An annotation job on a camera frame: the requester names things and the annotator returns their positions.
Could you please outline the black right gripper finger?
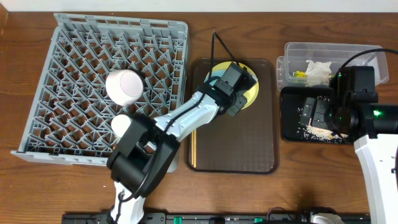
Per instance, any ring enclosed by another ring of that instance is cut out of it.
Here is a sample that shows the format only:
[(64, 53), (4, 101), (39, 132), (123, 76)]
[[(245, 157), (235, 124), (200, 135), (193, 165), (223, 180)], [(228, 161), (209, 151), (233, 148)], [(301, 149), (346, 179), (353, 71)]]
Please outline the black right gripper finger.
[(316, 128), (328, 128), (329, 103), (326, 100), (317, 99), (312, 117), (312, 126)]
[(302, 108), (302, 114), (300, 117), (299, 123), (304, 126), (308, 126), (310, 123), (310, 120), (313, 116), (314, 109), (316, 107), (317, 99), (316, 98), (311, 98), (308, 97), (305, 99), (303, 108)]

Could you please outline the yellow round plate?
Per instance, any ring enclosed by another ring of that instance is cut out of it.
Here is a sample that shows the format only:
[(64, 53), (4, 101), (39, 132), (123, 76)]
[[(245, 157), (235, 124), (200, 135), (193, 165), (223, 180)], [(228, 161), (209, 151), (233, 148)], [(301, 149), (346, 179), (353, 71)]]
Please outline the yellow round plate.
[[(226, 69), (229, 67), (230, 64), (231, 64), (231, 61), (227, 61), (227, 62), (221, 62), (221, 63), (215, 65), (212, 68), (212, 76), (213, 77), (221, 77), (225, 73)], [(239, 66), (242, 68), (245, 68), (252, 76), (257, 78), (257, 76), (255, 75), (253, 70), (251, 70), (247, 65), (240, 63)], [(246, 91), (244, 93), (243, 96), (247, 99), (247, 102), (243, 106), (243, 110), (245, 108), (247, 108), (248, 106), (250, 106), (254, 102), (258, 93), (259, 93), (259, 82), (257, 82), (253, 87), (251, 87), (248, 91)]]

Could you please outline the light blue bowl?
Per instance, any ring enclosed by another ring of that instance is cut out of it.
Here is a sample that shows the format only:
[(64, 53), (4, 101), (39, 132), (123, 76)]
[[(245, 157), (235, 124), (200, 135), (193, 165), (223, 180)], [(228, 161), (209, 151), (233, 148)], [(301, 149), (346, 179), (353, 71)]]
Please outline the light blue bowl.
[(205, 78), (204, 84), (209, 84), (210, 86), (213, 86), (225, 73), (225, 70), (214, 70), (211, 73), (211, 76), (209, 77), (208, 75)]

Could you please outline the wooden chopstick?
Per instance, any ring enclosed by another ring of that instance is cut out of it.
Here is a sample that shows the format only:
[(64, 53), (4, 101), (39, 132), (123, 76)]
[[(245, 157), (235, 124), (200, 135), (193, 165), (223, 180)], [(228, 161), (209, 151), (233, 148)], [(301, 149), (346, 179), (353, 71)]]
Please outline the wooden chopstick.
[(197, 132), (194, 130), (191, 134), (191, 165), (196, 168), (196, 137)]
[(194, 130), (192, 134), (192, 165), (197, 167), (197, 131)]

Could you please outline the pink white bowl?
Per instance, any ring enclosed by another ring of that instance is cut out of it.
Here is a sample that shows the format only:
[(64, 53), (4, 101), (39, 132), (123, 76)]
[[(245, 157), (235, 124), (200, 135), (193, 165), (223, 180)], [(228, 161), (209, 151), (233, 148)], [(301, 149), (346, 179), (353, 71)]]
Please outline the pink white bowl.
[(132, 70), (116, 70), (106, 78), (106, 92), (113, 102), (131, 106), (144, 92), (140, 76)]

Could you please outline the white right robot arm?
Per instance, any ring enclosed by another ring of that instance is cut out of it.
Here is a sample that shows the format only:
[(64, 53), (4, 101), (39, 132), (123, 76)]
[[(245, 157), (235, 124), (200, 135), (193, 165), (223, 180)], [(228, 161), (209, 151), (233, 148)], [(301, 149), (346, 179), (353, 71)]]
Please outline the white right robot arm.
[(329, 87), (284, 87), (280, 102), (283, 138), (353, 145), (371, 223), (397, 223), (397, 106), (379, 103), (374, 68), (343, 67)]

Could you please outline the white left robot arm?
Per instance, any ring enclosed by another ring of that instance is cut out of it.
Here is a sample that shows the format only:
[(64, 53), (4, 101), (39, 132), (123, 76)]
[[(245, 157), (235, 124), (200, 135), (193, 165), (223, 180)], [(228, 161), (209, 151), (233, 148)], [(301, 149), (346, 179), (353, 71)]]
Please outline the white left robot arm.
[(257, 84), (250, 69), (232, 62), (221, 76), (209, 74), (176, 110), (156, 118), (135, 114), (106, 164), (116, 188), (108, 221), (139, 223), (146, 197), (166, 175), (181, 141), (217, 116), (238, 114), (248, 102), (246, 92)]

